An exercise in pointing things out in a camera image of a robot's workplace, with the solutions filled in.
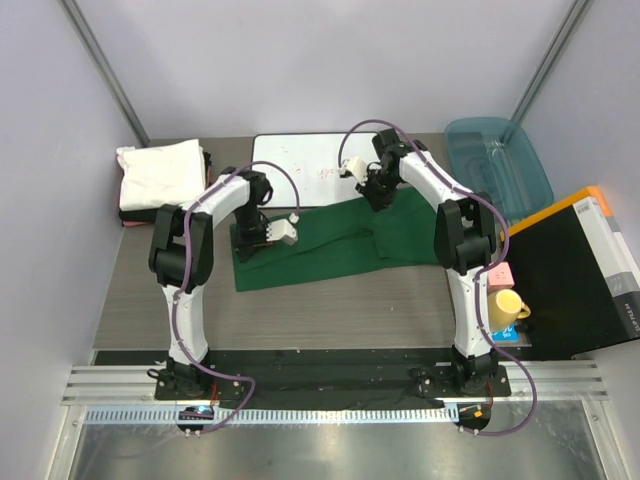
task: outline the wood grain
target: wood grain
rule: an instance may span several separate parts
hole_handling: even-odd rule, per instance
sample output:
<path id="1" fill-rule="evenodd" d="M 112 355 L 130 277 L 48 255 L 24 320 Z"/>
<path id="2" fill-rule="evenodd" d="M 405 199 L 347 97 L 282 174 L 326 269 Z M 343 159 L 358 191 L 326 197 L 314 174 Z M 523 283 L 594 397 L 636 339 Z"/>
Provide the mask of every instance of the wood grain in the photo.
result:
<path id="1" fill-rule="evenodd" d="M 448 168 L 441 134 L 415 137 Z M 251 159 L 252 138 L 201 143 L 212 154 L 216 174 Z M 237 293 L 228 234 L 231 222 L 232 217 L 225 219 L 215 231 L 215 268 L 205 290 L 205 333 L 212 348 L 442 347 L 453 343 L 453 310 L 441 267 L 394 268 Z M 151 234 L 152 227 L 125 231 L 96 335 L 97 349 L 168 348 L 164 297 L 147 267 Z"/>

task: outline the transparent plastic bin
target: transparent plastic bin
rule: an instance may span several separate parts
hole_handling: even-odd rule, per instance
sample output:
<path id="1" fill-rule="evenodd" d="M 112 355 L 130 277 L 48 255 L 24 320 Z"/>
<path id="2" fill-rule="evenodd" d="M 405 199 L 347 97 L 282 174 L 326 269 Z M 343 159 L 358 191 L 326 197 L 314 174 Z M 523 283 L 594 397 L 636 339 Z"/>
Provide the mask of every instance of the transparent plastic bin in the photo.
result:
<path id="1" fill-rule="evenodd" d="M 491 195 L 512 225 L 553 203 L 553 192 L 527 134 L 504 118 L 467 118 L 445 129 L 456 180 Z"/>

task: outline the gray wall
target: gray wall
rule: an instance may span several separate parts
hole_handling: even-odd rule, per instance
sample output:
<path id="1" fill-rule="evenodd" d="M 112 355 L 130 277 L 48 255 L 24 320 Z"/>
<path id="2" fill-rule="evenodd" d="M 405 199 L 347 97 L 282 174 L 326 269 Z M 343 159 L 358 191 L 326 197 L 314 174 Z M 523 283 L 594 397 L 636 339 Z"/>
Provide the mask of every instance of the gray wall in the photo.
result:
<path id="1" fill-rule="evenodd" d="M 114 149 L 134 137 L 57 2 L 0 2 L 0 63 L 0 476 L 41 479 L 121 237 Z"/>
<path id="2" fill-rule="evenodd" d="M 595 1 L 524 128 L 556 198 L 601 185 L 640 261 L 640 3 Z M 640 444 L 640 342 L 594 354 L 625 432 Z M 640 478 L 640 460 L 633 457 Z"/>
<path id="3" fill-rule="evenodd" d="M 151 138 L 509 116 L 571 0 L 79 0 Z"/>

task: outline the folded green garment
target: folded green garment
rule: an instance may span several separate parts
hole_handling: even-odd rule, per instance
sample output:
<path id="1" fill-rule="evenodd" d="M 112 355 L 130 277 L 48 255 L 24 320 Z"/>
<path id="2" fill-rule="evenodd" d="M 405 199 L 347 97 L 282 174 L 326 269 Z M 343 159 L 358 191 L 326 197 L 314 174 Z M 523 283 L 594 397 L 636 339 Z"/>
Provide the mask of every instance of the folded green garment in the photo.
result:
<path id="1" fill-rule="evenodd" d="M 314 282 L 388 267 L 437 264 L 436 214 L 414 188 L 398 190 L 375 213 L 364 198 L 300 214 L 294 245 L 278 242 L 241 263 L 233 253 L 236 290 Z"/>

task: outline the folded white cloth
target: folded white cloth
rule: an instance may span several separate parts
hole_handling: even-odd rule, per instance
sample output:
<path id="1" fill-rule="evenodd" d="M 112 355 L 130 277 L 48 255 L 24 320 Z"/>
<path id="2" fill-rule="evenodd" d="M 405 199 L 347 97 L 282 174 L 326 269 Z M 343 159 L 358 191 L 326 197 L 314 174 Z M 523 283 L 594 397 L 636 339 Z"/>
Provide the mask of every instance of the folded white cloth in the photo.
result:
<path id="1" fill-rule="evenodd" d="M 116 149 L 124 170 L 120 188 L 123 211 L 178 205 L 194 200 L 205 189 L 205 167 L 198 140 L 166 147 Z"/>

